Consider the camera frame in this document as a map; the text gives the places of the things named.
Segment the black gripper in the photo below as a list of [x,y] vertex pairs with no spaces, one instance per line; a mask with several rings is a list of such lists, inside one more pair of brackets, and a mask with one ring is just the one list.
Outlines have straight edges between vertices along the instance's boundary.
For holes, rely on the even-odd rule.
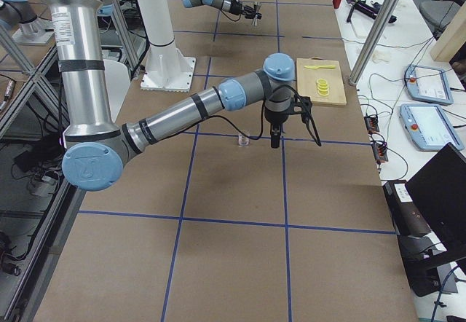
[[253,6],[245,5],[243,11],[243,5],[241,1],[231,0],[229,13],[233,15],[242,15],[245,19],[262,19],[262,14],[258,12],[261,8],[261,4],[254,4]]
[[270,123],[270,146],[272,148],[279,148],[282,124],[288,119],[292,109],[292,98],[271,99],[265,102],[264,116],[268,123]]

